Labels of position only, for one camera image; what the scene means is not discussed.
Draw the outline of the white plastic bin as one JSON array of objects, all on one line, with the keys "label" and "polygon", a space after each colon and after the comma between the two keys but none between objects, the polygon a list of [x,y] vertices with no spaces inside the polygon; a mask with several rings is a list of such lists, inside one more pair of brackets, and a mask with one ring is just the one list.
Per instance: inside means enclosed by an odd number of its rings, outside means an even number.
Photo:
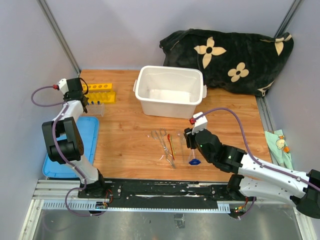
[{"label": "white plastic bin", "polygon": [[190,119],[207,96],[207,86],[197,69],[147,65],[133,92],[145,115]]}]

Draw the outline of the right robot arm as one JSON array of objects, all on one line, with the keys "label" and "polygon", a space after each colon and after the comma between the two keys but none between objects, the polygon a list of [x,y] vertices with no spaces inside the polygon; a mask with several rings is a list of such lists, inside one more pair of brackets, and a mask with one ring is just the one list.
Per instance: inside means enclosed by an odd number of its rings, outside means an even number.
[{"label": "right robot arm", "polygon": [[271,199],[289,204],[308,217],[319,219],[319,171],[296,171],[258,159],[245,150],[222,144],[207,129],[194,133],[191,128],[186,128],[184,137],[188,148],[197,149],[208,163],[231,174],[226,188],[230,199]]}]

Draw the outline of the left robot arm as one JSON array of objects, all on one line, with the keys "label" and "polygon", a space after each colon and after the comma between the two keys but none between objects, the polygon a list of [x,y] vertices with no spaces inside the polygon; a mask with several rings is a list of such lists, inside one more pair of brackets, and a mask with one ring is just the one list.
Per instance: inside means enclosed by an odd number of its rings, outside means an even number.
[{"label": "left robot arm", "polygon": [[76,122],[87,113],[88,90],[84,91],[81,77],[61,79],[53,87],[63,94],[62,109],[51,121],[42,124],[42,133],[49,159],[66,165],[80,180],[79,197],[101,198],[107,185],[100,171],[85,157],[85,146]]}]

